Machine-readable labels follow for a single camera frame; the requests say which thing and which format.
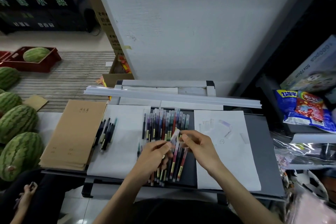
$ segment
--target white wall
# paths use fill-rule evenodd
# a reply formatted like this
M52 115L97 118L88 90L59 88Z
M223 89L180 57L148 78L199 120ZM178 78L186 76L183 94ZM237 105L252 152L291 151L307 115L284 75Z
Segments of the white wall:
M137 79L213 80L220 95L239 82L286 2L103 0Z

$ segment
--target pile of pens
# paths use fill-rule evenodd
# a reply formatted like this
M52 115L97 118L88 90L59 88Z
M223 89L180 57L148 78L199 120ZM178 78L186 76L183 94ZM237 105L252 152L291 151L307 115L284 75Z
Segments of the pile of pens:
M179 108L175 110L164 110L163 108L156 108L153 113L145 114L143 119L142 140L146 143L153 140L171 141L175 129L187 130L190 116L183 114ZM157 169L154 172L148 183L154 186L158 183L160 186L165 186L165 181L172 180L172 182L179 181L181 178L183 165L187 157L188 149L179 147L179 135L177 140L171 141L175 148L172 149L174 157L167 163L165 170ZM139 157L142 151L142 144L139 143L137 156Z
M107 144L111 142L118 118L115 119L114 123L111 123L110 120L111 118L109 118L107 122L106 119L104 121L101 121L97 130L93 147L98 145L98 142L101 143L100 152L105 151Z

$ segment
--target striped floor mat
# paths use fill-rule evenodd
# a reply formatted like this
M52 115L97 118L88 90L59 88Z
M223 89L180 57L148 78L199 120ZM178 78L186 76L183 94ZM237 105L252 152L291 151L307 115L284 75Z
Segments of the striped floor mat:
M114 60L114 52L58 52L62 60L50 73L20 72L21 80L11 88L25 100L31 95L39 95L49 102L41 112L63 112L69 99L106 101L105 96L84 95L88 85L103 73L109 73L107 61Z

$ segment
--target stack of notebooks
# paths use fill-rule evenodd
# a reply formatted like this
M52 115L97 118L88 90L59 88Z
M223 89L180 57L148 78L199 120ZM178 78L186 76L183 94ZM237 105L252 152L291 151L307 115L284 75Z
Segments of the stack of notebooks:
M40 166L85 170L105 108L105 102L69 100L41 156Z

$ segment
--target red and yellow package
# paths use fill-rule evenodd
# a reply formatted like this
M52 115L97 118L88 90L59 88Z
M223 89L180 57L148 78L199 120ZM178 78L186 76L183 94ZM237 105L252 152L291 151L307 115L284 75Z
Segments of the red and yellow package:
M323 99L314 96L305 91L299 91L296 99L295 112L300 113L308 118L322 122L323 118Z

